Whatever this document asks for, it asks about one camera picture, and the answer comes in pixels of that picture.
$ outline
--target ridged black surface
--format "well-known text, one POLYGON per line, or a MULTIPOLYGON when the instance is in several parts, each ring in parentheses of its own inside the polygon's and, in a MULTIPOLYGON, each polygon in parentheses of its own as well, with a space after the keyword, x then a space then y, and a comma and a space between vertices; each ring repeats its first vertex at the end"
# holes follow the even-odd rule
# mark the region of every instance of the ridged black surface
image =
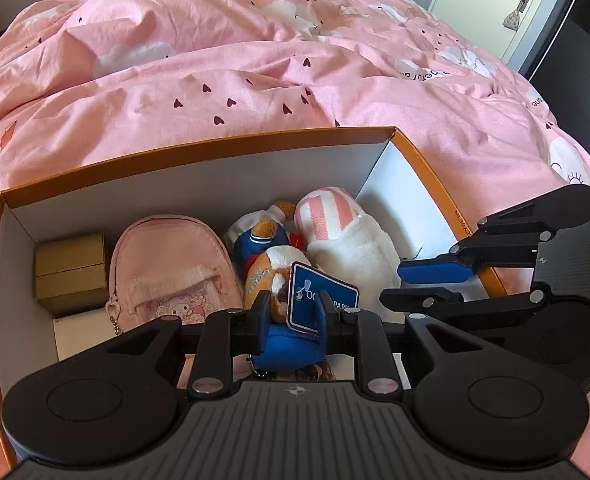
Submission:
POLYGON ((539 244, 533 281, 547 283, 556 296, 590 300, 590 221, 560 229, 552 240, 539 244))
POLYGON ((586 477, 567 462, 526 472, 489 471, 458 463, 423 441, 400 406, 367 400, 349 382, 305 383, 298 388, 295 383, 246 381, 228 399, 195 404, 171 437, 134 460, 83 471, 24 462, 7 478, 585 480, 586 477))

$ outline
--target bed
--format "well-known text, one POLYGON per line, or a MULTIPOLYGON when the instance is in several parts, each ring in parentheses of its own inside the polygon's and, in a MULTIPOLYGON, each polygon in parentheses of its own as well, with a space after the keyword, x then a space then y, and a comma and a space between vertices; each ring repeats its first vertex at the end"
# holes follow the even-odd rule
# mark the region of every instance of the bed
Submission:
MULTIPOLYGON (((45 0, 0 38, 0 190, 183 142, 359 125, 398 126, 470 224, 590 185, 533 86, 412 0, 45 0)), ((590 474, 590 423, 575 461, 590 474)))

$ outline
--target white plush toy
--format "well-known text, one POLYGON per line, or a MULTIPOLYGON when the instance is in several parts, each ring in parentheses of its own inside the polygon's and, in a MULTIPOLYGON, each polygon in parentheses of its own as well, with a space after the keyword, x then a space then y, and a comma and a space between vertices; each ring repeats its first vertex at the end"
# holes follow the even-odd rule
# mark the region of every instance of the white plush toy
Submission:
POLYGON ((345 190, 323 187, 299 201, 295 223, 313 265, 356 286, 360 308, 387 316, 379 295, 399 287, 399 256, 377 221, 345 190))

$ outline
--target blue tag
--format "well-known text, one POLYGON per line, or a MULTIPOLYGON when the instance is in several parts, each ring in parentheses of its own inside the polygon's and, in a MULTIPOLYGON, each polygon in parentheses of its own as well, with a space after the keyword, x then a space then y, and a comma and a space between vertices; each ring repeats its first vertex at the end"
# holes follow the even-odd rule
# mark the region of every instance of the blue tag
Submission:
POLYGON ((325 290, 338 310, 357 307, 360 291, 355 286, 329 276, 301 262, 291 267, 291 286, 287 325, 297 332, 317 334, 319 307, 315 298, 320 290, 325 290))

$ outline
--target keychain chain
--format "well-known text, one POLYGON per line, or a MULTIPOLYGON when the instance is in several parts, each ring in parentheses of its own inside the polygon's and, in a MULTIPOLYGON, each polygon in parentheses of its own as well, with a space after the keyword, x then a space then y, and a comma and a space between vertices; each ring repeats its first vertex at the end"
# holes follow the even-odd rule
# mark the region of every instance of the keychain chain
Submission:
POLYGON ((115 317, 113 316, 109 316, 111 323, 113 323, 113 328, 115 329, 115 335, 122 335, 122 329, 120 327, 117 326, 117 321, 115 320, 115 317))

